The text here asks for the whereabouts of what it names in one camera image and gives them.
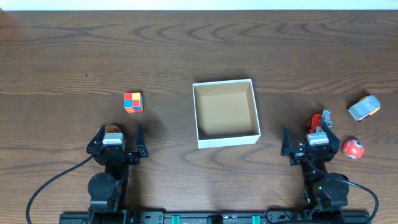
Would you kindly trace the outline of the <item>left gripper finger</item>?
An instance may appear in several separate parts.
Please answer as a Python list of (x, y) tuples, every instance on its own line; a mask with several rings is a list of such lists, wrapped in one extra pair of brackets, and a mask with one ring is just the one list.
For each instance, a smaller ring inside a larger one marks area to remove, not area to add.
[(97, 131), (94, 138), (90, 141), (90, 146), (96, 146), (98, 143), (101, 144), (105, 135), (105, 125), (102, 125)]
[(137, 127), (136, 147), (139, 152), (146, 151), (146, 144), (145, 144), (145, 140), (142, 135), (142, 128), (141, 128), (140, 124)]

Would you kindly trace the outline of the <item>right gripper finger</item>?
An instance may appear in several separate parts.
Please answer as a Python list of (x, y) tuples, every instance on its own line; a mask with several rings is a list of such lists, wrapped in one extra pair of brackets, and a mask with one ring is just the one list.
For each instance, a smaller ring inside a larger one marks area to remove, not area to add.
[(326, 125), (324, 120), (321, 121), (323, 132), (327, 135), (330, 146), (339, 146), (340, 140), (336, 137), (336, 135), (330, 130), (330, 128)]
[(284, 128), (284, 139), (282, 141), (282, 152), (291, 152), (289, 132), (287, 126)]

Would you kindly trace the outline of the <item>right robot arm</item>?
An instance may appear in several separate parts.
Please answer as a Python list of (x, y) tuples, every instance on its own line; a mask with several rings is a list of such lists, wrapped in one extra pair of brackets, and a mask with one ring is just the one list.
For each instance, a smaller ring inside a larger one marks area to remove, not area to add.
[(281, 156), (289, 158), (290, 165), (299, 165), (304, 181), (303, 194), (308, 203), (302, 220), (315, 222), (343, 222), (342, 208), (348, 204), (348, 178), (337, 173), (328, 173), (325, 163), (331, 161), (340, 147), (340, 140), (321, 122), (321, 132), (315, 133), (299, 147), (292, 147), (288, 128), (284, 128)]

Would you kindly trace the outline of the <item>grey and yellow toy car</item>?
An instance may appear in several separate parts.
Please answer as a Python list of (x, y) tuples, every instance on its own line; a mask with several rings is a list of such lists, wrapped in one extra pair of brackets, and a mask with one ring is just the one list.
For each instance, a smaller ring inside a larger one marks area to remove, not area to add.
[(367, 117), (372, 116), (381, 108), (379, 100), (374, 95), (368, 95), (360, 99), (357, 103), (348, 108), (348, 112), (357, 122), (364, 121)]

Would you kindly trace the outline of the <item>multicoloured puzzle cube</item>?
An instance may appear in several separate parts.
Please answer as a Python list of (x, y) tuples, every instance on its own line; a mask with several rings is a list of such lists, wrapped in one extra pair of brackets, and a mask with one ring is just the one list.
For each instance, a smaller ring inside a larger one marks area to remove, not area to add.
[(144, 111), (143, 97), (139, 92), (124, 94), (124, 109), (128, 113), (141, 113)]

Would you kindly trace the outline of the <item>red toy truck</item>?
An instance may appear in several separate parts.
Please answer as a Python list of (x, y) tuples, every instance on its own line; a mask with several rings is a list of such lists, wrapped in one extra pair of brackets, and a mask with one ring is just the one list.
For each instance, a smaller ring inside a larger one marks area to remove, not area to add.
[(322, 115), (314, 114), (310, 120), (307, 122), (307, 129), (309, 134), (314, 133), (322, 133), (322, 124), (321, 124)]

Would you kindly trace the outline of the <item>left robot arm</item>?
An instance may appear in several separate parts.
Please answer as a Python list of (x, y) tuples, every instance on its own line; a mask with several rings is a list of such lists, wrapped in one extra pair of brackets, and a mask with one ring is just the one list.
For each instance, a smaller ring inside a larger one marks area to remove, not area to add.
[(106, 126), (87, 145), (86, 151), (104, 172), (94, 175), (88, 183), (91, 197), (88, 223), (138, 223), (137, 213), (125, 207), (129, 167), (147, 157), (142, 128), (137, 128), (137, 151), (127, 152), (123, 133), (108, 133)]

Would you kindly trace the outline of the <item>red and white ball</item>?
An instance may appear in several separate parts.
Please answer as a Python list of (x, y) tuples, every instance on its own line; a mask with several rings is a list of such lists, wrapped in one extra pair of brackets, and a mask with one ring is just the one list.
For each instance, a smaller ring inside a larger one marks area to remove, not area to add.
[(350, 159), (359, 159), (364, 154), (364, 146), (357, 139), (350, 139), (343, 144), (342, 151)]

